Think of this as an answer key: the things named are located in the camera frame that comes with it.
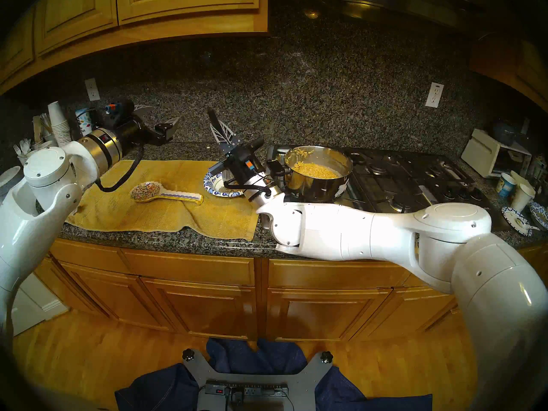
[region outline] blue patterned paper plate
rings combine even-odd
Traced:
[[[243,195],[243,191],[231,191],[231,192],[220,192],[219,189],[223,186],[222,183],[222,173],[217,175],[211,175],[210,172],[207,172],[207,174],[204,177],[204,188],[205,190],[217,197],[226,197],[226,198],[232,198],[232,197],[239,197]]]
[[[544,229],[544,231],[548,231],[548,214],[546,208],[537,202],[530,202],[529,210],[531,211],[531,217],[535,225],[540,229]]]
[[[503,213],[503,218],[506,219],[506,222],[508,222],[514,230],[526,237],[530,237],[533,235],[532,229],[525,228],[524,226],[516,222],[518,220],[523,225],[529,225],[529,221],[525,219],[525,217],[521,213],[516,211],[514,208],[511,208],[510,206],[505,206],[501,209],[501,211]]]

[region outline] wooden cabinet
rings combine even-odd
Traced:
[[[50,252],[58,261],[98,270],[132,273],[125,263],[124,254],[118,247],[100,246],[58,238],[52,244]]]
[[[454,332],[466,327],[463,312],[458,308],[452,308],[438,321],[432,324],[427,330],[435,333]]]
[[[326,262],[271,259],[268,286],[306,289],[374,289],[401,286],[409,272],[381,261]]]
[[[32,22],[34,7],[15,24],[0,48],[0,82],[34,60]]]
[[[72,279],[113,319],[173,331],[139,277],[61,262]]]
[[[36,54],[117,25],[116,0],[40,0],[34,22]]]
[[[120,24],[181,13],[257,9],[259,0],[118,0]]]
[[[74,282],[66,271],[45,258],[34,270],[34,274],[55,294],[61,302],[79,311],[97,315],[106,313]]]
[[[40,0],[34,23],[29,13],[0,49],[0,94],[50,67],[121,45],[267,32],[268,0]]]
[[[269,288],[266,335],[285,341],[349,340],[389,293]]]
[[[177,331],[197,336],[256,339],[253,287],[141,279]]]
[[[548,112],[548,70],[536,47],[501,33],[472,47],[470,69],[518,90]]]
[[[191,283],[254,286],[253,258],[189,255],[122,249],[135,274]]]
[[[548,287],[548,245],[531,246],[518,250]]]
[[[430,287],[394,289],[352,340],[378,340],[426,330],[456,305]]]

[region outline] granite countertop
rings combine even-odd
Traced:
[[[267,147],[258,151],[258,158],[264,160]],[[171,142],[162,147],[146,146],[144,159],[146,160],[212,160],[222,157],[216,144]],[[133,159],[130,153],[127,158]],[[453,161],[474,178],[478,188],[483,191],[489,200],[498,209],[507,206],[508,203],[495,192],[495,181],[486,180],[475,172],[470,166],[459,158]],[[526,217],[530,221],[528,210]],[[495,232],[500,238],[515,248],[530,246],[536,243],[548,241],[548,233],[533,230],[531,237],[524,237],[516,231]],[[219,240],[198,234],[190,228],[183,228],[177,232],[103,232],[88,231],[65,223],[61,230],[60,238],[86,243],[102,244],[105,246],[127,247],[131,249],[156,250],[160,252],[193,253],[217,256],[241,256],[261,258],[286,258],[292,256],[275,250],[276,242],[270,232],[264,231],[261,221],[257,224],[255,236],[252,241],[247,240]]]

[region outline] paper bowl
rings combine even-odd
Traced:
[[[543,231],[548,231],[548,213],[546,208],[536,202],[529,203],[531,218],[535,225]]]
[[[214,196],[217,197],[239,197],[243,196],[243,191],[231,191],[231,192],[221,192],[220,188],[223,186],[222,173],[217,175],[211,175],[210,172],[204,177],[204,188],[205,190]]]

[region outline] stove burner grate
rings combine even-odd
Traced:
[[[400,213],[407,213],[414,205],[416,205],[417,201],[413,197],[403,194],[396,194],[393,198],[389,199],[389,203],[394,210]]]
[[[369,168],[375,175],[383,175],[388,171],[388,165],[383,161],[373,161],[369,164]]]

